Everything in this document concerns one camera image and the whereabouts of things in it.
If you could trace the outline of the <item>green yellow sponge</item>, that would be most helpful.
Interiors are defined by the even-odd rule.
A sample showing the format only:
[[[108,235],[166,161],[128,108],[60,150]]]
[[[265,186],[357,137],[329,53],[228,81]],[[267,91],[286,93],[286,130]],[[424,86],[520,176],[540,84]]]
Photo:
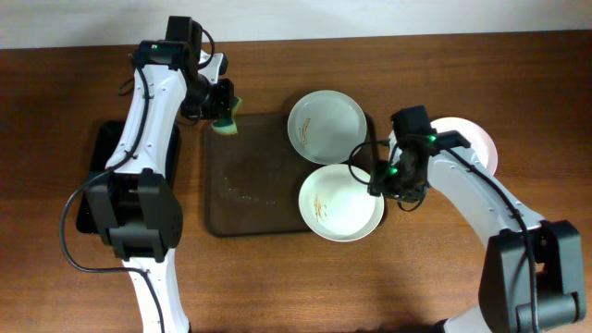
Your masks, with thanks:
[[[212,123],[214,133],[220,135],[235,135],[238,133],[238,128],[235,121],[235,116],[238,113],[242,104],[240,97],[235,96],[230,105],[230,117],[220,118]]]

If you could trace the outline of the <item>white cream plate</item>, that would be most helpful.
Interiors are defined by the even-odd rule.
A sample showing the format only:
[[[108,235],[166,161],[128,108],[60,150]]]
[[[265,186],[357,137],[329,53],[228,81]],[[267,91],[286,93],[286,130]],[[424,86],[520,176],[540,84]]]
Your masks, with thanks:
[[[336,164],[312,172],[303,182],[298,205],[304,223],[318,236],[337,242],[360,240],[380,224],[385,202],[372,196],[368,173]]]

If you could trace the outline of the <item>pink plate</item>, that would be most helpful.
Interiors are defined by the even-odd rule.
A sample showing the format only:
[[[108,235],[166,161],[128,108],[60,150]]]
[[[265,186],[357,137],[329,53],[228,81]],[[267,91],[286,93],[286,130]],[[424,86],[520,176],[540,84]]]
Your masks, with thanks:
[[[461,117],[441,117],[431,122],[437,132],[457,130],[471,143],[479,161],[494,175],[497,171],[498,150],[489,134],[474,122]]]

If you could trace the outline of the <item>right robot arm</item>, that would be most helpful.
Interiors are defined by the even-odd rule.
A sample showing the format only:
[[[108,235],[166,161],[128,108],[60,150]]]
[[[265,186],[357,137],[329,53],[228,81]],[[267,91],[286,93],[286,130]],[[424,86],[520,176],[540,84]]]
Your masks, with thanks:
[[[478,304],[436,332],[542,332],[586,317],[582,240],[567,220],[549,222],[482,165],[457,131],[392,133],[369,191],[399,204],[443,194],[486,248]]]

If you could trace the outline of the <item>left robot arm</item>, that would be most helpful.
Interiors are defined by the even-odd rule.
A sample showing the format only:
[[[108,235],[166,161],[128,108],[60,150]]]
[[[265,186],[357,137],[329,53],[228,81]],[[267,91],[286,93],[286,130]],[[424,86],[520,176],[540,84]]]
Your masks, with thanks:
[[[231,125],[239,99],[225,78],[227,57],[188,43],[142,42],[133,56],[129,113],[86,201],[102,242],[129,274],[145,332],[189,332],[175,267],[183,213],[171,185],[176,118]]]

